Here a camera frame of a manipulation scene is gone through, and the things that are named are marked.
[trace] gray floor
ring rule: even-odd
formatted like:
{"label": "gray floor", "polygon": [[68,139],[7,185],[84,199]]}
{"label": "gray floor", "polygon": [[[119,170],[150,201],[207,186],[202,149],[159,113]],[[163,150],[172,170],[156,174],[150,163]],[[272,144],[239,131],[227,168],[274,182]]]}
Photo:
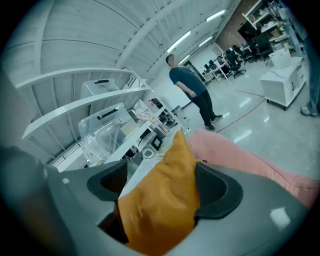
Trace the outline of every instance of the gray floor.
{"label": "gray floor", "polygon": [[[242,67],[245,75],[207,86],[214,112],[224,115],[213,124],[215,132],[285,171],[320,180],[320,117],[300,114],[300,107],[309,99],[308,82],[284,111],[263,97],[259,78],[270,65],[259,61]],[[205,128],[194,104],[189,104],[184,114],[190,119],[188,136]]]}

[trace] white cabinet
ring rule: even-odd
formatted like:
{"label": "white cabinet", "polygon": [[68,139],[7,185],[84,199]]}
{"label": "white cabinet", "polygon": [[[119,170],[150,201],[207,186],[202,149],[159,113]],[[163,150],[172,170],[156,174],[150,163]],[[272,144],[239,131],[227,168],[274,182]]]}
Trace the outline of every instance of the white cabinet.
{"label": "white cabinet", "polygon": [[272,101],[286,108],[292,103],[306,82],[305,67],[301,57],[293,57],[292,64],[281,69],[271,68],[260,82],[267,102]]}

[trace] ceiling light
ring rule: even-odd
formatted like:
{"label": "ceiling light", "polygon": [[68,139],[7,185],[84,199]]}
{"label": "ceiling light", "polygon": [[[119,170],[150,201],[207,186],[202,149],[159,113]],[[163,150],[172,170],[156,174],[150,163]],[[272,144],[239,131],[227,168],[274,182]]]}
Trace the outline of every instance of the ceiling light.
{"label": "ceiling light", "polygon": [[167,53],[170,53],[178,44],[182,42],[183,39],[185,39],[187,36],[190,35],[190,30],[185,33],[178,41],[176,41],[168,50]]}
{"label": "ceiling light", "polygon": [[178,66],[180,66],[181,63],[183,63],[186,59],[188,59],[190,57],[190,55],[188,55],[187,57],[185,57],[183,60],[180,61],[180,63],[178,64]]}
{"label": "ceiling light", "polygon": [[211,21],[212,19],[214,19],[214,18],[216,18],[216,17],[224,14],[225,11],[226,11],[226,10],[219,11],[219,12],[217,12],[216,14],[214,14],[214,15],[210,16],[209,18],[207,18],[205,21],[206,21],[206,22],[209,22],[209,21]]}
{"label": "ceiling light", "polygon": [[210,36],[207,40],[203,41],[202,43],[199,44],[199,47],[203,46],[206,42],[208,42],[212,36]]}

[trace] desk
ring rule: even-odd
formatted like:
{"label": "desk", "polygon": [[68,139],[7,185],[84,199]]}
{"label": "desk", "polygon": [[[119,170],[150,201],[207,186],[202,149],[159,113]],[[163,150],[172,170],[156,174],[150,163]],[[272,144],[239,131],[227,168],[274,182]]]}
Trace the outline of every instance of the desk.
{"label": "desk", "polygon": [[221,64],[219,67],[215,68],[214,70],[211,70],[209,73],[206,73],[206,74],[203,76],[204,79],[205,79],[207,82],[210,82],[212,79],[210,79],[210,80],[208,81],[208,80],[206,79],[206,76],[213,74],[213,75],[214,75],[214,78],[218,81],[218,78],[217,78],[215,72],[221,71],[221,73],[223,74],[223,76],[225,77],[225,79],[228,80],[228,77],[226,76],[226,74],[225,74],[225,73],[222,71],[222,69],[221,69],[222,67],[224,67],[224,66],[226,66],[226,65],[229,66],[229,64],[228,64],[227,61],[226,61],[225,63]]}
{"label": "desk", "polygon": [[223,64],[221,64],[219,67],[217,67],[216,69],[214,69],[214,70],[212,70],[210,73],[212,73],[213,75],[214,75],[214,77],[215,77],[215,79],[218,81],[218,78],[217,78],[217,76],[216,76],[216,74],[215,74],[215,72],[217,72],[218,70],[220,70],[221,71],[221,73],[224,75],[224,77],[225,77],[225,79],[226,80],[228,80],[228,77],[226,76],[226,74],[222,71],[222,67],[224,67],[224,66],[226,66],[226,65],[228,65],[228,62],[226,61],[225,63],[223,63]]}
{"label": "desk", "polygon": [[202,76],[203,76],[203,78],[204,78],[204,80],[205,80],[206,82],[210,82],[210,81],[214,78],[214,76],[211,77],[210,75],[212,75],[211,71],[210,71],[209,73],[205,73],[205,74],[202,75]]}

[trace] white ceiling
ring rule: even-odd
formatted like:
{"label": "white ceiling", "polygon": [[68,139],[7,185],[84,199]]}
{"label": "white ceiling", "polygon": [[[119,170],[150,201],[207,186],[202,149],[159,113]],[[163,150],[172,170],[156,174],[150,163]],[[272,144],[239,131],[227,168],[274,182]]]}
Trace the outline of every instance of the white ceiling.
{"label": "white ceiling", "polygon": [[43,0],[16,28],[1,63],[14,84],[81,67],[131,67],[143,78],[156,77],[175,41],[191,30],[171,52],[181,59],[208,37],[214,41],[239,2]]}

